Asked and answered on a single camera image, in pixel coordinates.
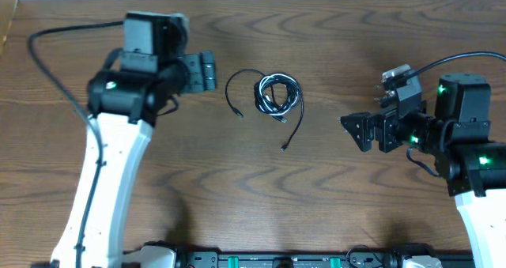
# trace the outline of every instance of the wood grain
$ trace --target wood grain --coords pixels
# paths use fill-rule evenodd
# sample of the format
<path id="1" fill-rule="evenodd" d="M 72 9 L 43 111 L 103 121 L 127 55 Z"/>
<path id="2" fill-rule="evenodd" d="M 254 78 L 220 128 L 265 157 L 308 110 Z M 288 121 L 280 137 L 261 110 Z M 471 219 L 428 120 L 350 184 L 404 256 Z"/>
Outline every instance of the wood grain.
<path id="1" fill-rule="evenodd" d="M 403 149 L 361 153 L 337 117 L 377 109 L 373 85 L 385 70 L 461 51 L 506 52 L 506 0 L 27 0 L 0 57 L 0 266 L 49 258 L 84 156 L 85 128 L 29 59 L 27 36 L 135 9 L 185 13 L 187 52 L 215 52 L 219 85 L 181 97 L 180 110 L 159 120 L 135 184 L 126 249 L 160 239 L 224 251 L 404 241 L 469 249 L 444 181 L 409 163 Z M 121 28 L 70 32 L 37 47 L 84 103 L 86 83 L 122 38 Z M 286 124 L 259 113 L 251 74 L 229 88 L 245 119 L 225 102 L 226 79 L 245 67 L 285 71 L 302 84 L 306 114 L 284 153 L 298 110 Z M 493 59 L 453 62 L 423 75 L 424 96 L 432 109 L 447 72 L 485 76 L 491 136 L 504 140 L 505 70 Z"/>

